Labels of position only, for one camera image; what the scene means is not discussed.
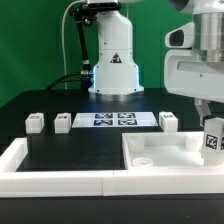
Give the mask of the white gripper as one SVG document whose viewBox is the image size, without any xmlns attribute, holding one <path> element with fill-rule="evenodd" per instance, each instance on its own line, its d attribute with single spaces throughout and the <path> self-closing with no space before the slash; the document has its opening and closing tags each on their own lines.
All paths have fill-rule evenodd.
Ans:
<svg viewBox="0 0 224 224">
<path fill-rule="evenodd" d="M 195 44 L 195 24 L 189 22 L 165 36 L 164 84 L 169 93 L 195 98 L 200 126 L 211 117 L 210 101 L 224 103 L 224 62 L 203 62 Z"/>
</svg>

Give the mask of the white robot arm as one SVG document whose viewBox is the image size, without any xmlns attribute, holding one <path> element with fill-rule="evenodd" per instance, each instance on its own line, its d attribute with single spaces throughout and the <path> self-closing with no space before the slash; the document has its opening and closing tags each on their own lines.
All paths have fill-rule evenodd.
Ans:
<svg viewBox="0 0 224 224">
<path fill-rule="evenodd" d="M 87 0 L 97 14 L 99 60 L 93 68 L 92 98 L 124 101 L 144 91 L 133 60 L 133 27 L 119 13 L 122 2 Z M 168 0 L 192 21 L 167 33 L 164 61 L 168 92 L 192 97 L 199 116 L 211 114 L 208 103 L 224 103 L 224 0 Z"/>
</svg>

